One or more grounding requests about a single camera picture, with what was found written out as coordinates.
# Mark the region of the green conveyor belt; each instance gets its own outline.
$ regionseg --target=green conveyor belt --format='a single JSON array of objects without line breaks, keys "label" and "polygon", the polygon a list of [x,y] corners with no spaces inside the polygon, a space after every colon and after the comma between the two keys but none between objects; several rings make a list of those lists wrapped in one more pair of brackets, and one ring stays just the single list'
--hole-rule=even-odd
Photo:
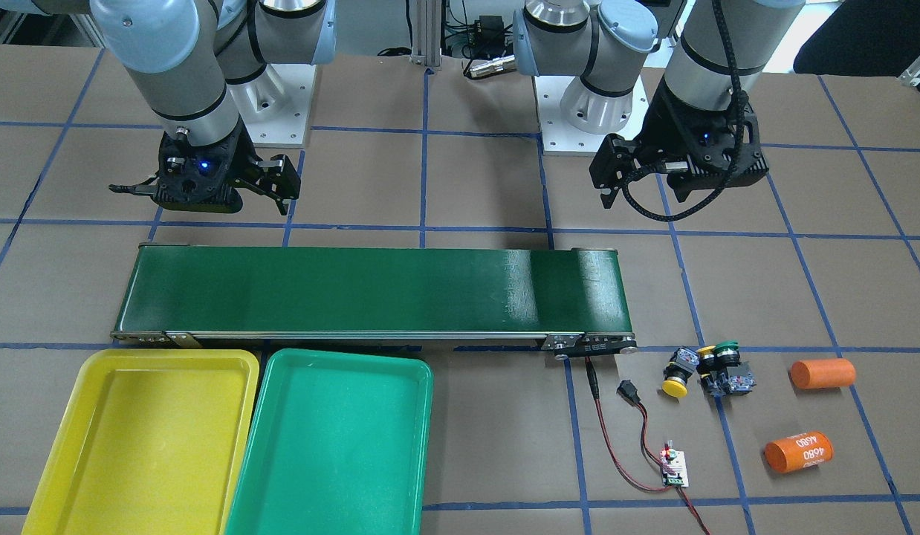
[{"label": "green conveyor belt", "polygon": [[615,251],[142,244],[113,335],[486,339],[631,334]]}]

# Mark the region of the orange cylinder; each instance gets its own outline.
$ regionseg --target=orange cylinder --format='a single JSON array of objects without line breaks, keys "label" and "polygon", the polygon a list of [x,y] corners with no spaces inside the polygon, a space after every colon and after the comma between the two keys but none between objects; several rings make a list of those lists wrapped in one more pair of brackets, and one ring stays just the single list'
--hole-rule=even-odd
[{"label": "orange cylinder", "polygon": [[763,456],[774,471],[786,474],[833,459],[833,444],[820,431],[769,441]]},{"label": "orange cylinder", "polygon": [[797,361],[790,366],[790,379],[798,389],[838,389],[853,385],[857,369],[847,359]]}]

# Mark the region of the yellow button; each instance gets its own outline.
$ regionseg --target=yellow button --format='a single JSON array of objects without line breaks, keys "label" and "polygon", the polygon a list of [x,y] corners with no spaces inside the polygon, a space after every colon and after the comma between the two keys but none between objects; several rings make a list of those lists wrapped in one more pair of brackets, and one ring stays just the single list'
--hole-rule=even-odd
[{"label": "yellow button", "polygon": [[682,385],[677,380],[665,379],[661,382],[661,389],[664,390],[665,394],[673,398],[684,398],[688,393],[688,388],[685,385]]}]

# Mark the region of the yellow tray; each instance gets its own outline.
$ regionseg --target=yellow tray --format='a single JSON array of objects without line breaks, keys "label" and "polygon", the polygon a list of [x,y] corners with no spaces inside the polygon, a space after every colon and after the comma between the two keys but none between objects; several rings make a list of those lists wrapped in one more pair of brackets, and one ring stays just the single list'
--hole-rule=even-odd
[{"label": "yellow tray", "polygon": [[23,535],[216,535],[259,363],[242,350],[107,349],[67,403]]}]

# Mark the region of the black fabric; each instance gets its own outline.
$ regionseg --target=black fabric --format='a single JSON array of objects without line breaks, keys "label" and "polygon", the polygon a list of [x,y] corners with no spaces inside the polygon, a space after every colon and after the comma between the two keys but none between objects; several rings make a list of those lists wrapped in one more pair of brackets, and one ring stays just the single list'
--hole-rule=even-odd
[{"label": "black fabric", "polygon": [[898,76],[919,54],[920,0],[847,0],[800,48],[794,71]]}]

